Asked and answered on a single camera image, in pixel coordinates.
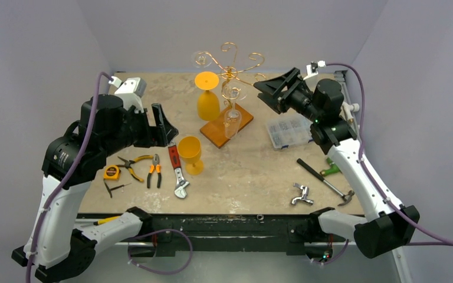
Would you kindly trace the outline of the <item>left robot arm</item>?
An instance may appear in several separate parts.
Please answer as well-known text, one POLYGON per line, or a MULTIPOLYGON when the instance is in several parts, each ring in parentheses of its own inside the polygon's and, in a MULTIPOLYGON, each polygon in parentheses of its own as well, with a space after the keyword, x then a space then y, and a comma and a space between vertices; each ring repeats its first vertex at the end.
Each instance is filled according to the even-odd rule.
POLYGON ((80 205, 108 157, 133 146, 166 147, 178 135, 161 104, 146 109, 128 106, 118 96, 99 94, 84 102, 80 119, 52 141, 42 164, 42 196, 28 242, 12 251, 27 278, 60 282, 82 274, 94 258, 124 240, 145 241, 152 235, 152 217, 132 207, 115 220, 76 228, 80 205))

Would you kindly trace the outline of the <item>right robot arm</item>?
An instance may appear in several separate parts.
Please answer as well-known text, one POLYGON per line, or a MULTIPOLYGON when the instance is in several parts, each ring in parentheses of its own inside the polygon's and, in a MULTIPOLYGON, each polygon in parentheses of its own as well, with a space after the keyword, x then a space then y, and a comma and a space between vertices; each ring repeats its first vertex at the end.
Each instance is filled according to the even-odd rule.
POLYGON ((322 209, 308 223, 308 234, 321 240, 335 234, 356 243, 367 258, 375 258, 411 242, 419 212, 405 206, 382 181, 363 150, 351 125, 340 115, 344 102, 341 85, 332 79, 318 80, 311 90, 298 68, 269 80, 254 83, 258 98, 276 113, 295 110, 311 121, 312 138, 341 170, 363 208, 363 217, 322 209))

